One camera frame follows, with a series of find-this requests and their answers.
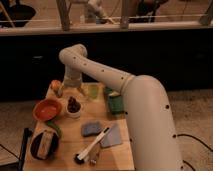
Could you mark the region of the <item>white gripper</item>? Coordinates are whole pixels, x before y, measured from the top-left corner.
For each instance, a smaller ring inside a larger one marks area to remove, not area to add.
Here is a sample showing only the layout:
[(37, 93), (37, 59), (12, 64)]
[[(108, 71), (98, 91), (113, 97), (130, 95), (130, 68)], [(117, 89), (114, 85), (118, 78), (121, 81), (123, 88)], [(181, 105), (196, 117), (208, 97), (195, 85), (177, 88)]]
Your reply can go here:
[[(76, 69), (70, 68), (68, 66), (65, 67), (63, 84), (66, 87), (74, 87), (83, 95), (86, 96), (84, 89), (81, 86), (82, 83), (82, 73)], [(63, 85), (58, 89), (58, 97), (63, 96)]]

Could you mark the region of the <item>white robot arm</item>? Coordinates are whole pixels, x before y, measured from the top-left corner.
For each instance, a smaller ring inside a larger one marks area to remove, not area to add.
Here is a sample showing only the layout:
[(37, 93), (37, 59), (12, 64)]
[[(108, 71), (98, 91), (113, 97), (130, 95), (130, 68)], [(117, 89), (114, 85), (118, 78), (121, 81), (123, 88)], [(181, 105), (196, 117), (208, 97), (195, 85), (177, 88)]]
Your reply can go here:
[(159, 80), (92, 61), (82, 44), (62, 49), (59, 59), (66, 85), (79, 86), (86, 74), (121, 94), (136, 171), (183, 171), (170, 103)]

